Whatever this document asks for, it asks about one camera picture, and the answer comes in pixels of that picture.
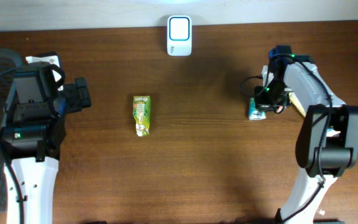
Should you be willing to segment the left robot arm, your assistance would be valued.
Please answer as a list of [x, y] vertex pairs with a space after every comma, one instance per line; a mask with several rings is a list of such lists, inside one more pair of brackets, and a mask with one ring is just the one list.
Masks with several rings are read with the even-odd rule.
[[70, 113], [91, 106], [85, 78], [65, 83], [65, 72], [48, 62], [12, 69], [0, 128], [7, 183], [7, 223], [51, 223], [53, 191]]

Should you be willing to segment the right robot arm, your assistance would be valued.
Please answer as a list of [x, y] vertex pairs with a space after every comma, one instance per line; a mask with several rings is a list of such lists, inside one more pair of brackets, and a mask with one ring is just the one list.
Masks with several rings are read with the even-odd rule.
[[268, 59], [260, 76], [263, 84], [254, 89], [257, 110], [282, 113], [293, 93], [306, 113], [295, 145], [298, 176], [275, 223], [313, 223], [330, 186], [356, 163], [358, 106], [332, 92], [309, 55], [278, 45]]

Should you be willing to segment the green juice carton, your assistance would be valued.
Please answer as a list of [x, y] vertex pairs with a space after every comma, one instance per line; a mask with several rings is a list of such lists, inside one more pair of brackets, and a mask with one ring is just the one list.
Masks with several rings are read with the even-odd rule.
[[133, 97], [133, 117], [135, 119], [135, 130], [139, 137], [149, 134], [151, 118], [150, 96]]

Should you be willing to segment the teal tissue pack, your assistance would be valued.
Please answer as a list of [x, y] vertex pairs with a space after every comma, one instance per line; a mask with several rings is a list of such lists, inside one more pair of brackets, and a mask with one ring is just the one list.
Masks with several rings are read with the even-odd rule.
[[250, 98], [248, 118], [250, 121], [259, 121], [266, 118], [265, 112], [256, 108], [254, 98]]

